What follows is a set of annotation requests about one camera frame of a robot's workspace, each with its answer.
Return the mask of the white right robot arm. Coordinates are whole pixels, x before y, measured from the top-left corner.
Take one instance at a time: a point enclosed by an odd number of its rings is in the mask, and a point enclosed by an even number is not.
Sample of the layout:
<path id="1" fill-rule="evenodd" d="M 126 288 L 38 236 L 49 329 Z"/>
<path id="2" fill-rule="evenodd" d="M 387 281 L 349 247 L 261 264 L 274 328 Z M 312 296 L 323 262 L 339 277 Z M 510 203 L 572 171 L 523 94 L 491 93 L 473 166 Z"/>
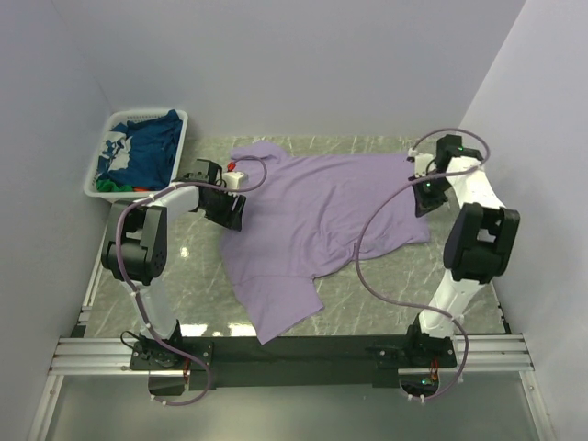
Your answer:
<path id="1" fill-rule="evenodd" d="M 520 214 L 496 196 L 483 168 L 484 156 L 463 145 L 456 134 L 436 141 L 435 153 L 411 150 L 414 163 L 415 215 L 424 215 L 455 194 L 459 213 L 443 251 L 445 274 L 430 302 L 419 313 L 419 326 L 433 338 L 449 337 L 454 321 L 471 299 L 502 275 L 509 263 Z"/>

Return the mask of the purple t shirt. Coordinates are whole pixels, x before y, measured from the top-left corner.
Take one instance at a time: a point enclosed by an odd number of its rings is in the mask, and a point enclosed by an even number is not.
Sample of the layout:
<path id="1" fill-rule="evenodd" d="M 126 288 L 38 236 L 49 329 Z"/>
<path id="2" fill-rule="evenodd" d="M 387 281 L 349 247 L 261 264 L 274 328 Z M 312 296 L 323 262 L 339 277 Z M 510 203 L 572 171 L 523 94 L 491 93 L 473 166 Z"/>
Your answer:
<path id="1" fill-rule="evenodd" d="M 253 191 L 220 255 L 261 344 L 322 310 L 313 281 L 346 266 L 355 243 L 368 260 L 430 239 L 413 192 L 401 190 L 413 175 L 403 153 L 292 156 L 258 141 L 231 158 Z"/>

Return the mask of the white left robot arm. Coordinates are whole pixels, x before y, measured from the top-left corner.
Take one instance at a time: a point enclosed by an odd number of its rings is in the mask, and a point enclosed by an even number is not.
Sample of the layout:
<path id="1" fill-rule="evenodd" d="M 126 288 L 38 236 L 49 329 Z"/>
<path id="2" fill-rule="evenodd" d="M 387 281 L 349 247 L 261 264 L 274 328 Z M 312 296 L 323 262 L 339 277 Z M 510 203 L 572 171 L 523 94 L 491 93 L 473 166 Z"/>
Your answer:
<path id="1" fill-rule="evenodd" d="M 180 324 L 160 280 L 167 263 L 168 224 L 188 212 L 201 211 L 207 220 L 238 232 L 246 201 L 240 192 L 247 180 L 234 163 L 222 168 L 199 159 L 193 173 L 166 189 L 112 204 L 101 264 L 128 291 L 139 316 L 136 356 L 164 369 L 177 367 L 184 356 Z"/>

